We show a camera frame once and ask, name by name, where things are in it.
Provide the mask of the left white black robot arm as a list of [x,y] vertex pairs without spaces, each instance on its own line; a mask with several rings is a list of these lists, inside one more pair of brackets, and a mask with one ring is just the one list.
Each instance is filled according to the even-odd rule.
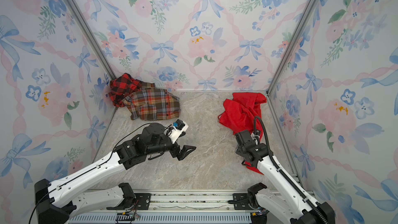
[[32,213],[37,215],[40,224],[65,224],[75,216],[96,209],[136,209],[140,201],[128,183],[98,192],[88,190],[113,175],[166,152],[179,161],[183,160],[196,149],[187,145],[180,147],[177,143],[188,127],[180,119],[167,127],[160,123],[143,124],[140,134],[130,140],[123,138],[97,162],[60,179],[38,181],[34,185],[35,207]]

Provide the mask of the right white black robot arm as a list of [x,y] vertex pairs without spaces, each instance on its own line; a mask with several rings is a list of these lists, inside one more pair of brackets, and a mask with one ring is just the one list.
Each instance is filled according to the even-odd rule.
[[268,211],[284,224],[336,223],[334,209],[305,191],[266,144],[255,141],[247,130],[236,133],[235,138],[235,153],[268,178],[281,195],[275,195],[263,183],[255,184],[248,188],[246,197],[252,209]]

